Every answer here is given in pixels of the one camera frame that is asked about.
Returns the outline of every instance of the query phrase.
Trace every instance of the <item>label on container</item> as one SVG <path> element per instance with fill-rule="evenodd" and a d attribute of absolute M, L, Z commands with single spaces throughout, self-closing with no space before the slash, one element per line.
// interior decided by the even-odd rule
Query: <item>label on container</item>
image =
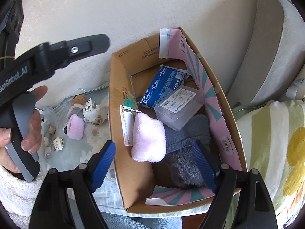
<path fill-rule="evenodd" d="M 186 89 L 178 89 L 174 94 L 168 97 L 166 101 L 162 102 L 160 106 L 176 114 L 188 104 L 195 95 L 195 92 Z"/>
<path fill-rule="evenodd" d="M 120 109 L 121 122 L 122 122 L 122 132 L 124 138 L 124 144 L 126 146 L 132 146 L 132 135 L 134 127 L 134 117 L 132 112 L 125 111 Z"/>

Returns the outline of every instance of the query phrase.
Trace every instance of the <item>seashell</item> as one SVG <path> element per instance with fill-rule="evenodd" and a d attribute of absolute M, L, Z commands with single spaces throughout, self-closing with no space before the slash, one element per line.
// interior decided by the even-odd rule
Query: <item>seashell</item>
<path fill-rule="evenodd" d="M 48 146 L 50 141 L 49 141 L 49 139 L 47 137 L 44 137 L 44 138 L 45 138 L 45 146 Z"/>
<path fill-rule="evenodd" d="M 56 139 L 54 139 L 52 145 L 53 145 L 54 150 L 61 151 L 63 149 L 65 143 L 63 141 L 63 138 L 59 136 Z"/>
<path fill-rule="evenodd" d="M 51 147 L 46 146 L 46 147 L 45 147 L 45 154 L 46 154 L 46 155 L 49 155 L 51 152 L 52 152 Z"/>

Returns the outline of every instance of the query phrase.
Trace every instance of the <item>screw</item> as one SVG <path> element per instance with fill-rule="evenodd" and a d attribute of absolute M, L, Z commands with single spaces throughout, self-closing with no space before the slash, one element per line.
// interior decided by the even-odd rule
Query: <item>screw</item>
<path fill-rule="evenodd" d="M 221 168 L 222 169 L 229 169 L 229 165 L 228 164 L 221 164 Z"/>
<path fill-rule="evenodd" d="M 258 175 L 258 173 L 259 173 L 257 169 L 252 169 L 251 172 L 255 175 Z"/>
<path fill-rule="evenodd" d="M 71 48 L 71 52 L 72 52 L 73 54 L 77 53 L 77 52 L 78 52 L 78 47 L 77 47 L 77 46 L 72 47 L 72 48 Z"/>
<path fill-rule="evenodd" d="M 56 169 L 55 168 L 52 168 L 49 170 L 49 174 L 54 174 L 56 172 Z"/>
<path fill-rule="evenodd" d="M 78 166 L 79 169 L 86 169 L 87 168 L 87 165 L 86 164 L 80 164 Z"/>

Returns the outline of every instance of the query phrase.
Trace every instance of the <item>white wall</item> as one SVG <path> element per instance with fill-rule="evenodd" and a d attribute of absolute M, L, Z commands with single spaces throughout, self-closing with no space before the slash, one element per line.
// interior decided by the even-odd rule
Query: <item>white wall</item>
<path fill-rule="evenodd" d="M 23 0 L 25 19 L 16 56 L 45 41 L 55 43 L 105 33 L 108 52 L 74 62 L 43 84 L 39 107 L 77 88 L 100 85 L 111 53 L 159 31 L 181 26 L 192 38 L 227 92 L 251 39 L 256 0 Z"/>

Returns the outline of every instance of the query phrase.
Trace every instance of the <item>pink fluffy cloth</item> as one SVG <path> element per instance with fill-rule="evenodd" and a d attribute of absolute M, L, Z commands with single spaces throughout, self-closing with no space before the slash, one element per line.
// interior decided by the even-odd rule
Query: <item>pink fluffy cloth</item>
<path fill-rule="evenodd" d="M 160 162 L 166 154 L 163 123 L 138 113 L 133 130 L 132 159 L 137 162 Z"/>
<path fill-rule="evenodd" d="M 67 135 L 70 139 L 81 140 L 83 138 L 83 130 L 85 128 L 85 122 L 82 118 L 73 114 L 67 125 Z"/>

